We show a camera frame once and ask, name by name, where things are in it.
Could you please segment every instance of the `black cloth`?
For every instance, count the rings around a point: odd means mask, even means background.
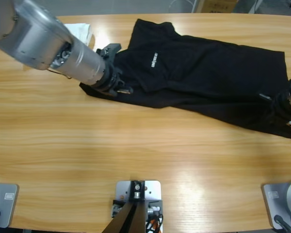
[[[133,94],[91,96],[153,108],[173,106],[247,129],[291,138],[291,128],[262,120],[274,97],[288,88],[283,52],[181,36],[169,22],[137,20],[129,47],[115,57]]]

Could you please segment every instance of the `wood grain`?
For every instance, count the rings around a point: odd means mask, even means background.
[[[136,19],[180,34],[286,53],[291,17],[168,14],[61,17],[90,23],[96,48],[126,48]],[[291,140],[176,108],[85,95],[75,80],[0,51],[0,183],[20,187],[12,227],[101,232],[119,180],[159,180],[167,233],[270,228],[264,183],[291,181]]]

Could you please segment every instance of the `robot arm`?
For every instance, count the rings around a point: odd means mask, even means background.
[[[0,0],[0,49],[27,66],[55,69],[106,95],[132,92],[113,67],[119,44],[97,54],[31,0]]]

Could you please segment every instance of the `black mount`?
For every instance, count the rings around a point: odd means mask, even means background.
[[[162,201],[146,201],[145,181],[131,181],[128,201],[113,200],[113,220],[102,233],[159,233],[162,214],[148,213],[152,206],[162,206]]]
[[[133,92],[133,89],[126,86],[125,82],[121,80],[120,75],[122,71],[114,67],[115,55],[120,50],[120,44],[109,44],[103,49],[97,49],[96,51],[105,61],[106,68],[102,78],[94,85],[91,85],[91,87],[104,95],[117,96],[117,93],[131,94]]]
[[[273,99],[260,94],[260,97],[265,101],[271,102],[269,110],[263,116],[263,120],[273,125],[289,125],[291,127],[291,105],[289,101],[291,80],[289,81],[289,86],[289,89],[280,92]]]

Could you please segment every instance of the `black cable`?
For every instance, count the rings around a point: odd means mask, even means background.
[[[62,74],[62,73],[59,73],[59,72],[55,72],[55,71],[50,70],[50,69],[47,69],[47,71],[52,72],[52,73],[55,73],[55,74],[63,75],[63,76],[65,76],[65,77],[68,78],[68,79],[72,79],[71,77],[69,77],[69,76],[67,76],[67,75],[65,75],[65,74]]]
[[[163,215],[162,214],[159,215],[158,216],[158,219],[159,219],[159,227],[157,229],[155,229],[155,232],[154,233],[159,233],[160,232],[161,225],[163,224],[163,220],[164,220]]]

